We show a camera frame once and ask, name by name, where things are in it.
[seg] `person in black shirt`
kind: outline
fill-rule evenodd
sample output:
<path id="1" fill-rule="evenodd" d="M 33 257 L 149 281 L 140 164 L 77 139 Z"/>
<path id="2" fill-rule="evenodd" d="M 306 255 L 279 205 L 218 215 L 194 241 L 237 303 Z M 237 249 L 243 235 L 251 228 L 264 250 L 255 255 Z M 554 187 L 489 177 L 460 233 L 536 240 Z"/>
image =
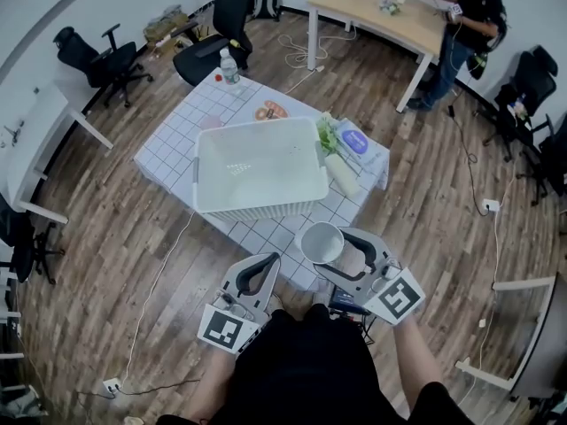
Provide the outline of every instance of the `person in black shirt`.
<path id="1" fill-rule="evenodd" d="M 449 397 L 439 365 L 411 315 L 393 330 L 411 410 L 409 419 L 402 419 L 380 391 L 358 327 L 330 319 L 325 305 L 330 285 L 320 282 L 324 293 L 315 294 L 316 304 L 303 321 L 278 307 L 238 359 L 213 348 L 185 410 L 187 419 L 164 415 L 158 425 L 472 425 Z"/>
<path id="2" fill-rule="evenodd" d="M 439 66 L 433 78 L 421 83 L 422 98 L 408 101 L 408 108 L 429 111 L 453 86 L 462 64 L 475 52 L 487 51 L 505 23 L 502 0 L 446 0 L 459 4 L 462 15 L 450 19 L 443 36 Z"/>

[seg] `office chair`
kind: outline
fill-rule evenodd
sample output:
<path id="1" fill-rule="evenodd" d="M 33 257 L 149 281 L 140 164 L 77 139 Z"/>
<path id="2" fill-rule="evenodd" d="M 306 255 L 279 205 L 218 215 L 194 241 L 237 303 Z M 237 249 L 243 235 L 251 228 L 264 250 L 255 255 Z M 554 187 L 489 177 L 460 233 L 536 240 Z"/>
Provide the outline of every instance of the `office chair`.
<path id="1" fill-rule="evenodd" d="M 24 282 L 34 268 L 38 274 L 45 273 L 49 283 L 55 285 L 55 279 L 50 275 L 47 266 L 48 255 L 65 255 L 65 251 L 48 251 L 47 241 L 50 231 L 55 227 L 52 222 L 45 233 L 34 237 L 35 229 L 24 212 L 15 212 L 0 195 L 0 239 L 13 247 L 12 259 L 0 262 L 0 267 L 8 267 L 18 276 L 20 283 Z"/>
<path id="2" fill-rule="evenodd" d="M 196 87 L 221 64 L 221 49 L 229 47 L 238 67 L 248 68 L 252 43 L 245 33 L 246 13 L 250 0 L 214 0 L 213 26 L 218 32 L 193 44 L 174 57 L 174 66 L 185 81 Z M 187 27 L 172 33 L 179 35 Z M 231 44 L 237 42 L 240 47 Z"/>
<path id="3" fill-rule="evenodd" d="M 507 106 L 525 95 L 524 106 L 528 115 L 532 117 L 540 105 L 557 89 L 554 77 L 557 76 L 557 63 L 541 46 L 533 52 L 525 51 L 520 56 L 515 75 L 510 83 L 502 86 L 500 93 L 494 99 L 497 109 L 480 110 L 473 113 L 481 114 L 496 127 L 496 131 L 483 141 L 487 146 L 497 135 L 500 135 L 506 147 L 507 155 L 504 161 L 512 159 L 510 143 L 520 140 L 523 144 L 533 144 L 533 134 L 545 128 L 547 123 L 534 129 L 528 129 L 523 124 L 517 124 L 516 118 L 508 111 Z"/>
<path id="4" fill-rule="evenodd" d="M 534 161 L 528 151 L 524 153 L 525 160 L 531 169 L 528 174 L 517 174 L 516 178 L 533 178 L 535 180 L 536 192 L 532 206 L 540 203 L 540 197 L 548 196 L 545 180 L 549 181 L 551 187 L 559 197 L 565 192 L 564 175 L 567 174 L 567 118 L 555 133 L 549 115 L 546 115 L 547 122 L 545 125 L 549 127 L 550 136 L 540 143 L 539 149 L 529 147 L 535 156 Z"/>
<path id="5" fill-rule="evenodd" d="M 113 86 L 104 102 L 107 108 L 111 98 L 119 90 L 124 93 L 124 107 L 130 107 L 126 88 L 129 82 L 139 81 L 144 77 L 147 77 L 148 81 L 153 81 L 150 74 L 134 74 L 136 69 L 139 71 L 144 69 L 140 64 L 134 65 L 136 60 L 134 42 L 127 42 L 119 48 L 116 47 L 114 30 L 119 26 L 120 24 L 116 24 L 102 34 L 103 37 L 108 36 L 111 47 L 101 53 L 84 42 L 73 27 L 63 28 L 53 39 L 59 49 L 57 58 L 66 65 L 85 73 L 92 88 L 105 89 L 109 85 Z"/>

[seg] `blue jeans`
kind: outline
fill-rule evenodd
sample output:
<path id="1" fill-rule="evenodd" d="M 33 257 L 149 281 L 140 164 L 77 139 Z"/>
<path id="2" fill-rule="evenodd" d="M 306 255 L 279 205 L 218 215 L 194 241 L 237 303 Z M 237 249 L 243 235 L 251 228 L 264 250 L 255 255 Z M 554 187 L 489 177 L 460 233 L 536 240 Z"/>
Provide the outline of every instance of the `blue jeans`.
<path id="1" fill-rule="evenodd" d="M 429 91 L 423 97 L 423 103 L 427 107 L 431 109 L 437 101 L 447 94 L 453 86 L 462 64 L 474 53 L 475 51 L 471 47 L 467 47 L 456 40 L 453 42 L 453 36 L 445 30 L 439 66 L 430 80 Z"/>

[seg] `wall socket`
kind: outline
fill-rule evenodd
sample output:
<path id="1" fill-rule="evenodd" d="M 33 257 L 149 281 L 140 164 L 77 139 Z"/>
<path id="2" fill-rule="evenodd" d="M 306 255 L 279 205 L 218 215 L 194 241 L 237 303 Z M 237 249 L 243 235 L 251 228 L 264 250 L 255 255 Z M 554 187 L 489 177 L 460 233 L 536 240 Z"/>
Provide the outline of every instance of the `wall socket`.
<path id="1" fill-rule="evenodd" d="M 103 384 L 105 385 L 106 391 L 113 395 L 118 391 L 116 386 L 118 386 L 118 389 L 122 389 L 122 382 L 120 382 L 120 379 L 118 378 L 107 379 L 106 381 L 103 381 Z"/>
<path id="2" fill-rule="evenodd" d="M 497 213 L 500 210 L 500 203 L 496 200 L 488 200 L 485 198 L 482 201 L 482 207 L 491 213 Z"/>

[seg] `black bag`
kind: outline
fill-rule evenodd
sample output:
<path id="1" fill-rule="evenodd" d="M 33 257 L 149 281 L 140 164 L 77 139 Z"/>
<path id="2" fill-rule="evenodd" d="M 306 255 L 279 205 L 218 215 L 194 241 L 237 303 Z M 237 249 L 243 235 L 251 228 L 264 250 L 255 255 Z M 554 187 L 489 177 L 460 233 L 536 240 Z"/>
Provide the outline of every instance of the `black bag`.
<path id="1" fill-rule="evenodd" d="M 273 19 L 280 20 L 282 0 L 256 0 L 254 5 L 255 19 Z"/>

